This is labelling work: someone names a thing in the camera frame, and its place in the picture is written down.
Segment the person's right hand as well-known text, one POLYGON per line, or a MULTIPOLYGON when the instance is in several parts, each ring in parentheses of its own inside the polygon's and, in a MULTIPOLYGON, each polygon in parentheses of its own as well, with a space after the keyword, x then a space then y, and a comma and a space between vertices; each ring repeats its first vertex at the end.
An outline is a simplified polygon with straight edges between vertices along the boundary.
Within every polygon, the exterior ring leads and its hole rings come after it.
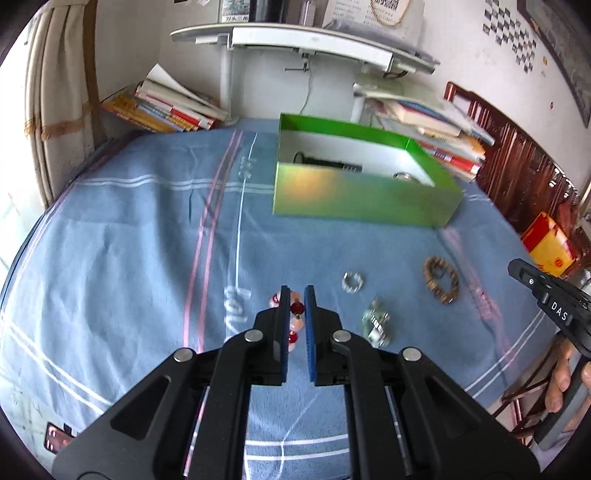
MULTIPOLYGON (((569 370, 570 360, 577 353, 574 345, 563 339, 558 351, 558 359, 548 384, 545 395, 545 407, 549 413, 557 413, 563 406, 564 393, 571 384, 571 373, 569 370)), ((590 407, 590 397, 587 397, 578 412, 572 417, 564 432, 571 432, 577 429, 590 407)))

